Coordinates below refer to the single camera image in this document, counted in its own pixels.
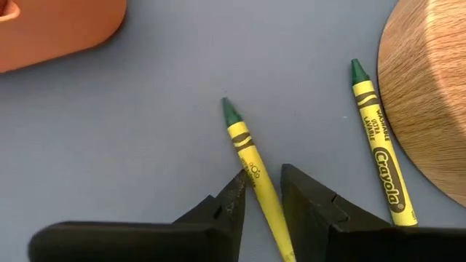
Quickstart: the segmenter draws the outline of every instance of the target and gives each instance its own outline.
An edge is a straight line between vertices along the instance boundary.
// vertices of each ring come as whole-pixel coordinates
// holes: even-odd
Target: gray table surface
[[[0,261],[66,220],[171,222],[240,170],[220,98],[243,114],[277,189],[292,163],[389,221],[350,86],[376,78],[395,0],[130,0],[97,49],[0,76]],[[466,209],[395,145],[421,226]],[[241,261],[280,261],[248,190]]]

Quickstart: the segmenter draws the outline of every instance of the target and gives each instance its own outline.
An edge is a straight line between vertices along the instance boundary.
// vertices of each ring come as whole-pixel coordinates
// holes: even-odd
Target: crayon
[[[396,226],[417,226],[392,139],[374,86],[357,59],[351,60],[352,89],[366,130],[390,214]]]
[[[222,98],[222,107],[228,133],[240,156],[242,166],[250,178],[262,212],[264,212],[267,223],[277,242],[280,254],[286,262],[296,261],[277,192],[259,156],[249,130],[228,98]]]

